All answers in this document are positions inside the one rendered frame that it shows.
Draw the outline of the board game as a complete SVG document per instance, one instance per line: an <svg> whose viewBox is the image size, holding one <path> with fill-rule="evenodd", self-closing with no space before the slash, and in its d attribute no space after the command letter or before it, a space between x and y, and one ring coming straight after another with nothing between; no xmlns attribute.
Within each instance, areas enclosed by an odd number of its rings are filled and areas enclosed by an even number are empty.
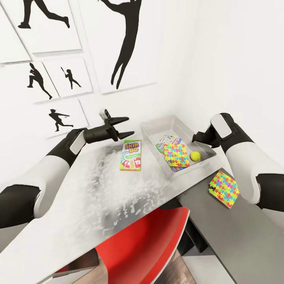
<svg viewBox="0 0 284 284"><path fill-rule="evenodd" d="M164 154L164 144L180 144L181 140L181 138L166 133L155 146L159 152Z"/></svg>
<svg viewBox="0 0 284 284"><path fill-rule="evenodd" d="M166 163L167 163L167 164L172 163L172 160L166 161ZM172 171L178 172L178 171L181 171L181 170L183 170L183 169L185 169L185 168L187 168L187 167L170 167L170 168L171 168Z"/></svg>
<svg viewBox="0 0 284 284"><path fill-rule="evenodd" d="M141 140L124 140L120 171L139 172L141 168Z"/></svg>

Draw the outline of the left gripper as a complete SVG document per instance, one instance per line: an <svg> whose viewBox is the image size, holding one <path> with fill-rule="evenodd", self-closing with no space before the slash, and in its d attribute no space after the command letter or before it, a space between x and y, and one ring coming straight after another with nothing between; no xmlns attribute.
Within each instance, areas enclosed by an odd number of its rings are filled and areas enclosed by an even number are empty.
<svg viewBox="0 0 284 284"><path fill-rule="evenodd" d="M91 128L96 142L113 139L115 142L123 140L124 138L133 135L135 132L119 133L114 129L114 125L129 120L129 117L114 117L105 119L105 125Z"/></svg>

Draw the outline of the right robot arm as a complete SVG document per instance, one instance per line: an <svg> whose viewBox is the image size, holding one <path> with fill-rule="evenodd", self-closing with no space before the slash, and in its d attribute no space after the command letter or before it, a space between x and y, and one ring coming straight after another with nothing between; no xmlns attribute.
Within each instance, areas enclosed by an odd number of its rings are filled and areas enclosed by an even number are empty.
<svg viewBox="0 0 284 284"><path fill-rule="evenodd" d="M243 199L256 204L284 233L284 167L271 159L229 114L216 114L192 142L221 145Z"/></svg>

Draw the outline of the tennis ball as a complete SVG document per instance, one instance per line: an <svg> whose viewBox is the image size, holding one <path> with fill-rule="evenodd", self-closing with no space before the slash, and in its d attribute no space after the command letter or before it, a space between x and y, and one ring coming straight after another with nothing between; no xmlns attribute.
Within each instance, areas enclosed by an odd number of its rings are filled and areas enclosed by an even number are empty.
<svg viewBox="0 0 284 284"><path fill-rule="evenodd" d="M190 155L190 158L191 158L191 160L192 160L192 161L197 162L197 161L199 161L199 160L200 160L201 155L200 155L200 153L199 153L199 152L197 152L197 151L193 151L193 152L191 153L191 155Z"/></svg>

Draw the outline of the jigsaw puzzle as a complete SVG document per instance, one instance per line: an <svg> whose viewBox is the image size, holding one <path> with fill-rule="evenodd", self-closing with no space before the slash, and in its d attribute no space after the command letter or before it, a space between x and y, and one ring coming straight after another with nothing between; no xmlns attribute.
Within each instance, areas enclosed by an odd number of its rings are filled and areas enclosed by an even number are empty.
<svg viewBox="0 0 284 284"><path fill-rule="evenodd" d="M183 144L164 144L164 158L165 161L172 160L169 167L189 167L185 145Z"/></svg>
<svg viewBox="0 0 284 284"><path fill-rule="evenodd" d="M221 171L212 179L210 186L215 188L214 191L209 189L210 193L229 208L232 207L240 193L236 181Z"/></svg>

